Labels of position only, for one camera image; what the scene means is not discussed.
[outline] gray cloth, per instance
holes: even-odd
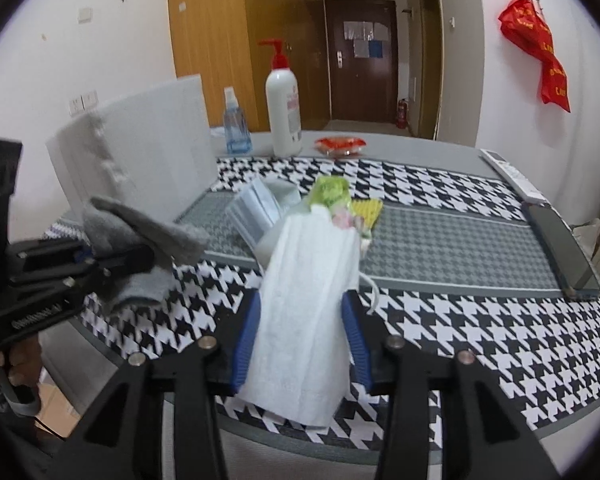
[[[204,229],[190,224],[157,222],[112,198],[95,196],[84,207],[84,232],[96,257],[125,251],[134,245],[147,244],[155,254],[149,272],[117,280],[98,294],[106,315],[126,304],[159,304],[177,284],[173,263],[195,265],[209,236]]]

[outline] human hand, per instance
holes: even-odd
[[[13,386],[24,384],[32,388],[38,384],[42,371],[42,352],[38,336],[16,343],[9,352],[11,368],[9,381]],[[0,366],[4,366],[4,355],[0,352]]]

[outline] brown door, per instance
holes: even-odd
[[[329,40],[331,117],[393,123],[398,100],[395,2],[325,0],[324,3]],[[381,39],[369,41],[371,27],[358,25],[362,23],[381,25],[373,27],[375,32],[381,31]]]
[[[440,0],[420,0],[422,17],[422,96],[418,136],[433,139],[442,86],[442,16]]]

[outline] yellow sponge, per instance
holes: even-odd
[[[352,200],[351,208],[356,216],[362,216],[365,219],[365,226],[371,229],[382,211],[382,201],[377,198],[369,200]]]

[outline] black smartphone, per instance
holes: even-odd
[[[570,300],[600,295],[600,282],[571,230],[548,204],[523,203],[522,212],[549,259],[560,288]]]

